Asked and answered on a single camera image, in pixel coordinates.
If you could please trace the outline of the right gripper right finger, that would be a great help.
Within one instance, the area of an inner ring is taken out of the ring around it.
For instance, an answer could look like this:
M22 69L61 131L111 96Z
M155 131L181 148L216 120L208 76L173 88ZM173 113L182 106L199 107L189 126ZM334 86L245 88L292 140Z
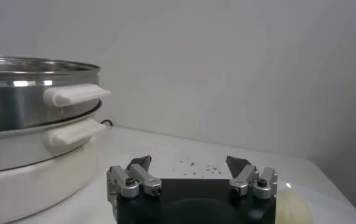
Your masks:
M271 167L265 167L262 173L247 159L233 156L226 157L226 163L232 175L229 180L229 194L233 199L240 199L249 192L254 197L267 200L276 197L277 173Z

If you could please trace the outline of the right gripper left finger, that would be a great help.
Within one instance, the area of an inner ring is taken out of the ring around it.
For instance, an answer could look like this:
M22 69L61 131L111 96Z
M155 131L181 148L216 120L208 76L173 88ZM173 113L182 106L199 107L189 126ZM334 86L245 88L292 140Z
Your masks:
M152 161L150 155L134 158L124 169L121 166L111 166L106 172L107 199L111 203L114 213L118 212L118 196L133 199L143 193L151 197L162 194L162 180L148 173Z

